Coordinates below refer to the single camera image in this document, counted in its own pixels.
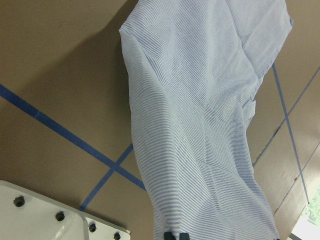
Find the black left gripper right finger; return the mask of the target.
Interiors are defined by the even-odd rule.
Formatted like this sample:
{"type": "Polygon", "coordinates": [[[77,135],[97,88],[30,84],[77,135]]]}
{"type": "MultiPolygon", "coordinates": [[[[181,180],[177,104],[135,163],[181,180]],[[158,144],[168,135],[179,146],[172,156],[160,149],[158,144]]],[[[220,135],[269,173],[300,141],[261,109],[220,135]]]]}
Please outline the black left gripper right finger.
{"type": "Polygon", "coordinates": [[[189,240],[189,234],[186,232],[181,232],[179,234],[179,240],[189,240]]]}

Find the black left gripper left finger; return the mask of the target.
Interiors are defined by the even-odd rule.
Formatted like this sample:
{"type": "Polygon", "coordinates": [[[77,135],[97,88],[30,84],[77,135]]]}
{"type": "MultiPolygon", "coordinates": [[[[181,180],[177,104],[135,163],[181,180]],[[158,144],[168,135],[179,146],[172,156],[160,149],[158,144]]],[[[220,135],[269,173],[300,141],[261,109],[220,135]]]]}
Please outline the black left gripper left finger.
{"type": "Polygon", "coordinates": [[[164,240],[176,240],[175,236],[171,232],[165,232],[163,234],[164,240]]]}

